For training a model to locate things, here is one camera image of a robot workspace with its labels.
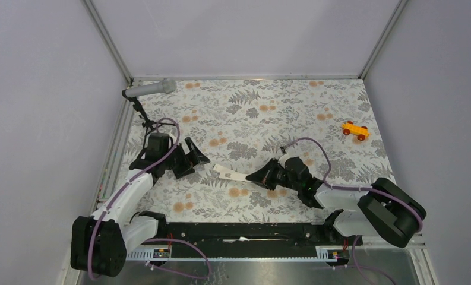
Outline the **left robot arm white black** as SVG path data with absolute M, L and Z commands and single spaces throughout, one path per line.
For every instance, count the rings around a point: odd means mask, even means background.
M 195 172 L 197 165 L 208 164 L 190 137 L 185 152 L 174 135 L 152 133 L 147 144 L 131 163 L 123 185 L 90 216 L 79 216 L 72 225 L 70 266 L 93 276 L 117 276 L 127 253 L 145 241 L 164 242 L 168 236 L 164 214 L 133 211 L 165 172 L 179 179 Z

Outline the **white remote control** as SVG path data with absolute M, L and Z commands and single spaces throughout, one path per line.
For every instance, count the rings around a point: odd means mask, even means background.
M 229 173 L 231 172 L 232 170 L 227 168 L 227 167 L 224 167 L 222 165 L 219 165 L 219 164 L 215 164 L 213 166 L 213 170 L 216 172 L 216 173 L 219 173 L 220 175 L 225 175 L 226 173 Z

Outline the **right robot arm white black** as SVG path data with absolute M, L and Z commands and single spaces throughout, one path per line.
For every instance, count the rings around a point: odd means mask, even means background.
M 313 176 L 299 157 L 271 159 L 245 180 L 268 190 L 292 189 L 306 206 L 333 210 L 332 224 L 324 228 L 326 241 L 333 245 L 361 235 L 379 236 L 404 248 L 427 216 L 423 206 L 387 178 L 357 188 L 329 185 Z

